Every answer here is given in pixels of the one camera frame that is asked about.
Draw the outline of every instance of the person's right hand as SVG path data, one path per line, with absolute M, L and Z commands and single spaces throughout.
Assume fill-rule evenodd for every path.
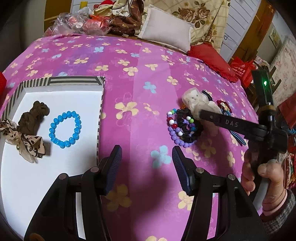
M 244 155 L 241 176 L 241 185 L 248 195 L 255 189 L 255 176 L 250 162 L 257 161 L 258 159 L 258 151 L 256 149 L 251 150 L 248 149 Z M 258 167 L 258 174 L 262 177 L 269 178 L 271 181 L 262 206 L 264 211 L 273 210 L 282 202 L 286 194 L 284 191 L 284 171 L 280 163 L 268 163 L 261 164 Z

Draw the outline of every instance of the white paneled wall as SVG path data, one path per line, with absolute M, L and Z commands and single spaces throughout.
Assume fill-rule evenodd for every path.
M 248 31 L 261 0 L 231 0 L 220 55 L 228 62 Z

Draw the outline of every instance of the red ruffled cushion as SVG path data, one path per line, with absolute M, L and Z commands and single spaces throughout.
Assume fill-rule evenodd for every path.
M 238 81 L 238 78 L 235 76 L 235 72 L 211 44 L 203 43 L 191 46 L 187 54 L 190 57 L 201 59 L 213 71 L 216 71 L 229 82 L 235 83 Z

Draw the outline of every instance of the purple bead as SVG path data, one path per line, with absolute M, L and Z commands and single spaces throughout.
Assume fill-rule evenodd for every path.
M 175 140 L 175 144 L 176 144 L 176 145 L 178 145 L 180 142 L 181 142 L 180 139 L 176 139 L 176 140 Z

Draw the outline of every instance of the pink floral bedsheet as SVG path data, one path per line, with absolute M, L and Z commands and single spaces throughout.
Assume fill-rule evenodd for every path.
M 178 241 L 193 197 L 182 191 L 174 165 L 166 113 L 178 108 L 189 88 L 225 100 L 233 116 L 257 122 L 240 83 L 232 84 L 202 61 L 136 40 L 71 36 L 36 40 L 5 70 L 7 101 L 21 81 L 43 76 L 105 76 L 100 158 L 115 144 L 123 149 L 114 189 L 102 197 L 112 240 Z M 240 178 L 244 152 L 229 131 L 202 133 L 191 148 L 182 148 L 198 167 L 211 174 Z M 158 161 L 157 168 L 152 163 Z M 215 234 L 218 196 L 208 237 Z

